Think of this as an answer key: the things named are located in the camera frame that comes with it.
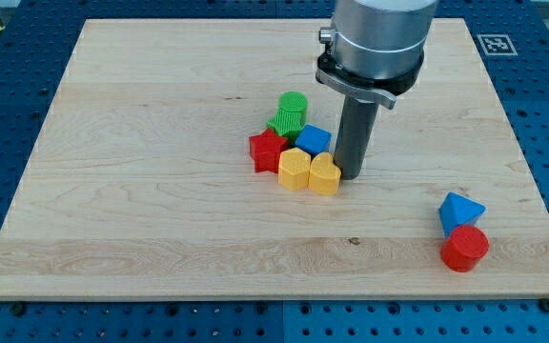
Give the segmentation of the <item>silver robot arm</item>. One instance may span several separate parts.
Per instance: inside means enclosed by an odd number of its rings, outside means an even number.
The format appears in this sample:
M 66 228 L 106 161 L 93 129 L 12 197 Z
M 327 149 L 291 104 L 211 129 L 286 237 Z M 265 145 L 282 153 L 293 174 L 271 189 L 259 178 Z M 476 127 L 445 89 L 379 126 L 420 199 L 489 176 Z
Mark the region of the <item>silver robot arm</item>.
M 391 109 L 417 81 L 437 0 L 337 0 L 318 32 L 315 79 L 349 98 Z

